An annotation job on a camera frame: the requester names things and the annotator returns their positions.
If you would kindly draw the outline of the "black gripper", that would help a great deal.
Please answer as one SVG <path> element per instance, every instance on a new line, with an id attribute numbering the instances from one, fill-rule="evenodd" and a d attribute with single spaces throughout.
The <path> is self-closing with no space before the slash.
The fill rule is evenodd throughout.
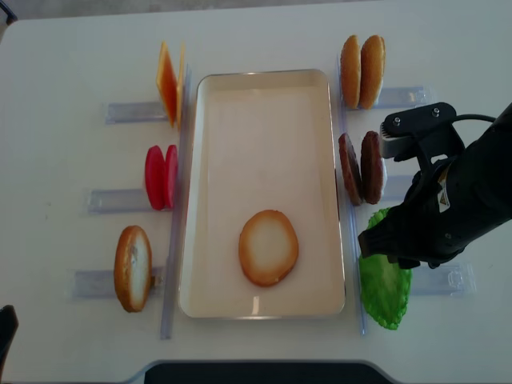
<path id="1" fill-rule="evenodd" d="M 432 269 L 453 259 L 480 236 L 480 203 L 471 191 L 474 177 L 461 159 L 439 160 L 428 178 L 422 171 L 414 177 L 406 193 L 407 217 L 401 220 L 401 247 L 398 258 L 403 269 L 425 262 Z M 399 256 L 398 238 L 389 228 L 374 226 L 358 236 L 361 256 Z"/>

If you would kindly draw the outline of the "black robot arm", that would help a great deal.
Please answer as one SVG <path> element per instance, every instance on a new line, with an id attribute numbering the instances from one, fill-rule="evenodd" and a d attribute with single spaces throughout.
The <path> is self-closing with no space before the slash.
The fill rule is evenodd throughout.
<path id="1" fill-rule="evenodd" d="M 358 236 L 363 258 L 434 269 L 511 219 L 511 108 L 496 118 L 445 102 L 404 110 L 385 118 L 379 144 L 419 170 L 404 201 Z"/>

